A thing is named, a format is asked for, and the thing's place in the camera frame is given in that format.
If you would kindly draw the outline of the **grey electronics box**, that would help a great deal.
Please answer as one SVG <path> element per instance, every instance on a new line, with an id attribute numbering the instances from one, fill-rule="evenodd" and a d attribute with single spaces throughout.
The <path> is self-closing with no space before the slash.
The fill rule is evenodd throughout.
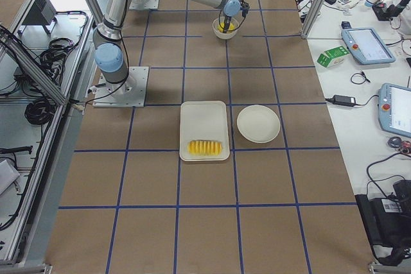
<path id="1" fill-rule="evenodd" d="M 50 0 L 34 0 L 22 26 L 42 26 L 43 30 L 50 34 L 57 22 L 56 14 Z"/>

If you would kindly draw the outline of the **black joystick device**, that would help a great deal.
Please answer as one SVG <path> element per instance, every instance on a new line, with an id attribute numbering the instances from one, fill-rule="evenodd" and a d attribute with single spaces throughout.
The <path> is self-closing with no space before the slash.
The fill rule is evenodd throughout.
<path id="1" fill-rule="evenodd" d="M 390 21 L 393 17 L 397 17 L 407 6 L 410 0 L 401 0 L 398 4 L 385 6 L 377 4 L 372 6 L 372 10 L 379 21 Z"/>

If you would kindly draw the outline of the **blue teach pendant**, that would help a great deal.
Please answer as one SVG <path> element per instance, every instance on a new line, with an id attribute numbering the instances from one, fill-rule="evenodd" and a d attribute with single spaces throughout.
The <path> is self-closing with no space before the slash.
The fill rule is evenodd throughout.
<path id="1" fill-rule="evenodd" d="M 341 36 L 349 52 L 359 64 L 391 64 L 396 61 L 395 56 L 374 28 L 343 29 Z"/>
<path id="2" fill-rule="evenodd" d="M 410 88 L 384 83 L 378 96 L 381 129 L 410 137 Z"/>

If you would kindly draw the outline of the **white bowl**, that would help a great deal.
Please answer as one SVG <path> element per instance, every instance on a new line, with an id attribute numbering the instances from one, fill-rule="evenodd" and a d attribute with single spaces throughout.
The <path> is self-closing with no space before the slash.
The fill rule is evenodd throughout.
<path id="1" fill-rule="evenodd" d="M 213 31 L 214 31 L 214 34 L 215 34 L 219 39 L 229 40 L 229 39 L 233 38 L 233 37 L 235 36 L 235 34 L 237 34 L 239 23 L 238 23 L 238 21 L 237 21 L 236 19 L 232 19 L 230 22 L 235 25 L 236 29 L 235 29 L 234 31 L 230 32 L 230 33 L 220 33 L 220 32 L 217 30 L 217 27 L 218 27 L 218 25 L 219 25 L 220 23 L 224 22 L 224 20 L 225 20 L 225 19 L 224 19 L 223 17 L 216 18 L 216 19 L 213 21 L 213 23 L 212 23 L 212 29 L 213 29 Z"/>

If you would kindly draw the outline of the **yellow lemon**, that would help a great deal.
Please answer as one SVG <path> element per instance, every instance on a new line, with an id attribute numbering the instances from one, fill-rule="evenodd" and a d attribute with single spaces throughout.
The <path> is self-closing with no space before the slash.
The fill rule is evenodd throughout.
<path id="1" fill-rule="evenodd" d="M 230 33 L 232 31 L 234 31 L 236 29 L 235 25 L 233 23 L 229 23 L 229 25 L 227 26 L 224 22 L 220 23 L 217 27 L 217 30 L 220 33 Z"/>

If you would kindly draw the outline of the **sliced yellow fruit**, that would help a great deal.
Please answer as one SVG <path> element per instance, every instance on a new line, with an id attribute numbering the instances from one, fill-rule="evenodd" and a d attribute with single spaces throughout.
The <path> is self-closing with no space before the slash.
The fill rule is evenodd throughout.
<path id="1" fill-rule="evenodd" d="M 222 152 L 220 141 L 192 140 L 188 143 L 188 152 L 192 155 L 217 156 Z"/>

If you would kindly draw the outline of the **round grey puck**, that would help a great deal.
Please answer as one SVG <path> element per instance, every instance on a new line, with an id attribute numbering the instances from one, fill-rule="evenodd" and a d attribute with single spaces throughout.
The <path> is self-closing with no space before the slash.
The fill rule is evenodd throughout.
<path id="1" fill-rule="evenodd" d="M 387 144 L 390 148 L 400 148 L 402 145 L 402 139 L 401 137 L 394 136 L 387 141 Z"/>

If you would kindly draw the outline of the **white rectangular tray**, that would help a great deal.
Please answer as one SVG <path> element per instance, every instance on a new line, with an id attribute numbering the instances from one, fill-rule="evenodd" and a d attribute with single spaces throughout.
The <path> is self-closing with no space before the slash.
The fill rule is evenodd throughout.
<path id="1" fill-rule="evenodd" d="M 220 141 L 222 152 L 217 156 L 192 155 L 192 140 Z M 180 108 L 180 158 L 186 162 L 223 161 L 229 158 L 227 111 L 222 101 L 187 101 Z"/>

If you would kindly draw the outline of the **lower blue teach pendant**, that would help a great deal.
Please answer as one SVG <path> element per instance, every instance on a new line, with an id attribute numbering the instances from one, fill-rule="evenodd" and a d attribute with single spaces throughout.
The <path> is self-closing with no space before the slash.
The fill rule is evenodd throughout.
<path id="1" fill-rule="evenodd" d="M 378 96 L 381 129 L 410 137 L 410 88 L 384 83 Z"/>

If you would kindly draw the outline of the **white round plate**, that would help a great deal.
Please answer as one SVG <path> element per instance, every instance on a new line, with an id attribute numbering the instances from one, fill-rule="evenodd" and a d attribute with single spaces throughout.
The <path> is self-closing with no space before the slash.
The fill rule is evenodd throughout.
<path id="1" fill-rule="evenodd" d="M 267 143 L 279 135 L 281 123 L 272 109 L 263 105 L 251 105 L 238 114 L 237 127 L 247 140 Z"/>

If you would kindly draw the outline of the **black power adapter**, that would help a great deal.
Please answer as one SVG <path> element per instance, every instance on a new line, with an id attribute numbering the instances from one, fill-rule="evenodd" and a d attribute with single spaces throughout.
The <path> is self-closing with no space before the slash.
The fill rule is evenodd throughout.
<path id="1" fill-rule="evenodd" d="M 356 105 L 356 99 L 351 96 L 334 95 L 333 104 L 346 107 L 354 107 Z"/>

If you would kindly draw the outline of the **upper blue teach pendant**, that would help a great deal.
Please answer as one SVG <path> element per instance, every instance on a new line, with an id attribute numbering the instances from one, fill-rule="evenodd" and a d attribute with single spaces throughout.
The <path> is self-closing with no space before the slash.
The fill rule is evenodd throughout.
<path id="1" fill-rule="evenodd" d="M 374 28 L 343 29 L 341 36 L 349 52 L 359 64 L 391 64 L 396 61 L 395 56 Z"/>

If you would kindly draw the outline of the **green white carton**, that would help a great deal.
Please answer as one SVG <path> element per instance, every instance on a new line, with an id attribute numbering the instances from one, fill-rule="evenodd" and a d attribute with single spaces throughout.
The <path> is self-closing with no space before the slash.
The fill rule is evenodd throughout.
<path id="1" fill-rule="evenodd" d="M 325 68 L 333 67 L 345 61 L 349 51 L 344 46 L 334 47 L 322 52 L 317 58 L 317 63 Z"/>

